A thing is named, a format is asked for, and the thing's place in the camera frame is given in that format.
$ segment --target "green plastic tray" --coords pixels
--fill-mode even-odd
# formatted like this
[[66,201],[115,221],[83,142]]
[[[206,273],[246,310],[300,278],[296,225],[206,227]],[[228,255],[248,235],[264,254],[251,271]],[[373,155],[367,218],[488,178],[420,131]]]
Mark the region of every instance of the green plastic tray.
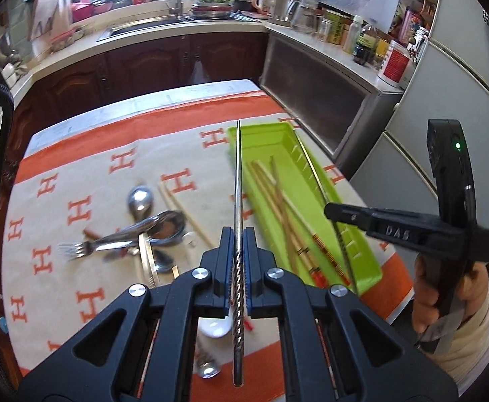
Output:
[[[235,156],[236,127],[228,128],[230,146]],[[286,251],[285,235],[275,214],[270,210],[267,200],[262,195],[256,182],[253,180],[248,164],[257,160],[270,171],[270,157],[276,161],[280,183],[287,197],[293,202],[299,212],[304,216],[307,223],[312,226],[315,233],[323,240],[326,247],[334,256],[335,261],[343,268],[345,274],[350,277],[345,267],[339,244],[330,222],[323,214],[324,205],[320,190],[308,169],[304,173],[307,160],[296,139],[293,128],[289,123],[272,123],[246,125],[241,127],[241,150],[243,162],[243,181],[246,194],[250,200],[255,217],[259,220],[261,233],[268,243],[269,250],[276,258],[276,264],[284,269],[291,270]],[[311,155],[311,161],[315,167],[319,179],[328,193],[331,202],[341,202],[332,182],[326,176],[322,167]],[[343,284],[328,258],[324,256],[316,246],[311,235],[294,217],[291,210],[287,210],[293,225],[299,231],[305,244],[319,263],[321,270],[330,284]],[[366,238],[359,229],[352,225],[339,224],[341,235],[352,269],[356,278],[358,291],[361,294],[369,290],[382,278],[382,269],[375,259]],[[298,275],[302,280],[314,285],[311,276],[305,270],[299,259]]]

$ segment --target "white and red canister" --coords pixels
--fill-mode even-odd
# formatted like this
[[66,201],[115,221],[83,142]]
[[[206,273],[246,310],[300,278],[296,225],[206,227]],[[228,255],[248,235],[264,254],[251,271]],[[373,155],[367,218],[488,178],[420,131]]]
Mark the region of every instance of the white and red canister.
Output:
[[401,44],[391,41],[378,76],[386,83],[398,88],[408,60],[410,60],[408,50]]

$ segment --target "beige sleeve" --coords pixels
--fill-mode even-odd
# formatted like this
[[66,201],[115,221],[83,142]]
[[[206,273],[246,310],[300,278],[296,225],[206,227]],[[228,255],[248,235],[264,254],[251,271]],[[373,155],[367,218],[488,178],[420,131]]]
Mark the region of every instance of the beige sleeve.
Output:
[[429,355],[455,382],[460,382],[474,368],[489,348],[489,289],[482,307],[454,334],[450,350]]

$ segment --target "kitchen sink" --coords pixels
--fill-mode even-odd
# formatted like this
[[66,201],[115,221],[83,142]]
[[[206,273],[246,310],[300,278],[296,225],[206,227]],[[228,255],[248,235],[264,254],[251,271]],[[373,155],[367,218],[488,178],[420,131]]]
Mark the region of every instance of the kitchen sink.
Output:
[[124,35],[125,33],[131,33],[132,31],[151,29],[154,27],[162,27],[163,25],[182,24],[184,22],[190,22],[190,21],[179,19],[176,16],[160,16],[158,18],[141,19],[140,21],[133,21],[133,22],[128,22],[126,24],[109,27],[107,30],[103,32],[103,34],[97,40],[97,42],[112,37]]

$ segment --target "twisted metal chopstick handle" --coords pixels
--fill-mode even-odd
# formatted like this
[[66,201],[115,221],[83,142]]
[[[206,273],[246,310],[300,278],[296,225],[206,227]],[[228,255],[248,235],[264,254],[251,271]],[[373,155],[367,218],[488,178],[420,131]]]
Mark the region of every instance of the twisted metal chopstick handle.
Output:
[[244,383],[244,261],[243,261],[243,219],[242,219],[242,157],[241,121],[237,122],[235,155],[235,212],[234,245],[232,267],[232,312],[233,312],[233,385]]

